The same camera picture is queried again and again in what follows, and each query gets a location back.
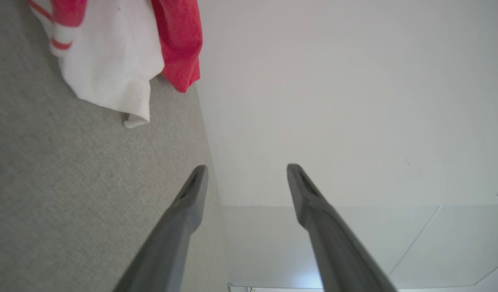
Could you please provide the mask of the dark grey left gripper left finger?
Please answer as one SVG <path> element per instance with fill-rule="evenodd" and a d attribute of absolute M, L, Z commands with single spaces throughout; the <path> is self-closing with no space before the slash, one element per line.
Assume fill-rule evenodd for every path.
<path fill-rule="evenodd" d="M 191 172 L 114 288 L 116 292 L 178 292 L 191 235 L 204 214 L 208 168 Z"/>

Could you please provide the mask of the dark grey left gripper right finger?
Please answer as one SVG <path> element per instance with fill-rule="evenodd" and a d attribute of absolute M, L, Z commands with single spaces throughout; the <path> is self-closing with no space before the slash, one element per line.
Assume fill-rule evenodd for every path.
<path fill-rule="evenodd" d="M 325 292 L 394 292 L 395 287 L 298 164 L 287 180 L 299 224 L 308 231 Z"/>

